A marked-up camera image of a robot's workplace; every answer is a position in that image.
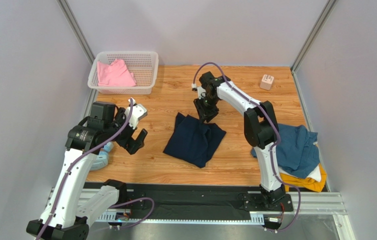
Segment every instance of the beige cube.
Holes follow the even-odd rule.
[[[274,76],[264,74],[264,76],[262,76],[262,80],[261,80],[261,83],[259,84],[259,87],[265,90],[270,90],[272,89],[274,80],[275,80]]]

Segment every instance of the pink towel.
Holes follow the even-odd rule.
[[[122,59],[116,59],[110,65],[97,62],[98,86],[134,87],[137,82]]]

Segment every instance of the stack of clothes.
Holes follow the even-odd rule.
[[[278,127],[281,143],[276,146],[276,156],[281,179],[288,184],[321,192],[327,174],[319,160],[317,132],[310,132],[303,125],[279,124]],[[251,154],[257,157],[254,149]]]

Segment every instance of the wood grain surface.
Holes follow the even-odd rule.
[[[219,114],[211,123],[216,123],[227,134],[212,159],[204,168],[198,168],[183,160],[163,153],[174,131],[178,112],[196,118],[193,100],[197,93],[191,83],[199,66],[159,66],[156,84],[150,95],[105,95],[97,100],[112,102],[119,107],[128,106],[133,97],[143,104],[148,115],[138,124],[138,130],[146,129],[145,146],[134,155],[115,144],[110,153],[108,166],[91,171],[87,181],[103,182],[115,179],[125,183],[197,184],[258,186],[261,175],[256,158],[250,155],[251,146],[244,137],[243,117],[225,101],[218,102]],[[223,66],[225,75],[244,92],[260,101],[270,101],[274,106],[277,122],[288,125],[305,125],[300,100],[289,67]],[[211,71],[220,76],[212,66],[204,67],[202,73]],[[270,91],[260,89],[264,74],[274,76]]]

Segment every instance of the white plastic basket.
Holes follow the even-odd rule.
[[[98,86],[97,62],[111,64],[116,59],[125,61],[134,73],[136,86]],[[97,54],[88,77],[88,87],[102,94],[148,95],[152,93],[158,76],[159,55],[154,51],[102,51]]]

